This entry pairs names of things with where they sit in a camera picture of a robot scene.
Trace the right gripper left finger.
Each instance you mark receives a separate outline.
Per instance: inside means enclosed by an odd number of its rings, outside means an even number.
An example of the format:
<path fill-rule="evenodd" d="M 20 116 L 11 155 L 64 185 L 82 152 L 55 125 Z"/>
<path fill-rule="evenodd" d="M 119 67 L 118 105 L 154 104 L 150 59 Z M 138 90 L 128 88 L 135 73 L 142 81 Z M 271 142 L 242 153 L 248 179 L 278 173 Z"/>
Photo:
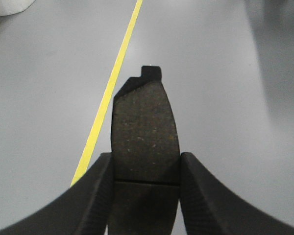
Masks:
<path fill-rule="evenodd" d="M 103 235 L 112 196 L 113 158 L 103 153 L 66 192 L 0 235 Z"/>

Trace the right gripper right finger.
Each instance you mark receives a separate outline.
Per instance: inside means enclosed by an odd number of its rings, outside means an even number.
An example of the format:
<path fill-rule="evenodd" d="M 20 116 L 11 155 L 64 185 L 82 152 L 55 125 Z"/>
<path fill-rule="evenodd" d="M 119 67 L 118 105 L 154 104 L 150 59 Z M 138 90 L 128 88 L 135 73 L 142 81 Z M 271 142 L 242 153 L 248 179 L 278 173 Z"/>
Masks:
<path fill-rule="evenodd" d="M 181 155 L 180 204 L 189 235 L 294 235 L 222 184 L 189 152 Z"/>

